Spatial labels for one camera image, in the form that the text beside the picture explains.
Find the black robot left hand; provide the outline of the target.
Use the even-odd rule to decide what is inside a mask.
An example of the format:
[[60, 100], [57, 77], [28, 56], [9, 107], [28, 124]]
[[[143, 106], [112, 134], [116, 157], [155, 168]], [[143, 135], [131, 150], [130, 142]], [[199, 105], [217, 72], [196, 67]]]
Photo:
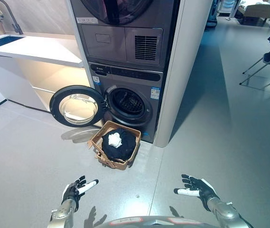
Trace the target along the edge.
[[93, 188], [98, 183], [99, 183], [98, 179], [95, 179], [87, 183], [84, 175], [79, 177], [74, 182], [68, 184], [65, 187], [62, 194], [61, 204], [63, 204], [67, 200], [73, 200], [75, 202], [74, 212], [77, 212], [79, 209], [80, 198], [85, 194], [86, 191]]

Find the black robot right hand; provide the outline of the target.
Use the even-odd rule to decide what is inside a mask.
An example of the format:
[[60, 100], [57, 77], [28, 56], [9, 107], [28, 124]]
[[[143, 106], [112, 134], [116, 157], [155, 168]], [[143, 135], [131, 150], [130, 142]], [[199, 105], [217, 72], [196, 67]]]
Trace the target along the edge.
[[211, 211], [207, 203], [212, 198], [219, 199], [213, 186], [205, 179], [197, 179], [193, 176], [182, 174], [182, 182], [184, 188], [175, 188], [173, 192], [178, 195], [194, 196], [201, 200], [203, 207], [207, 211]]

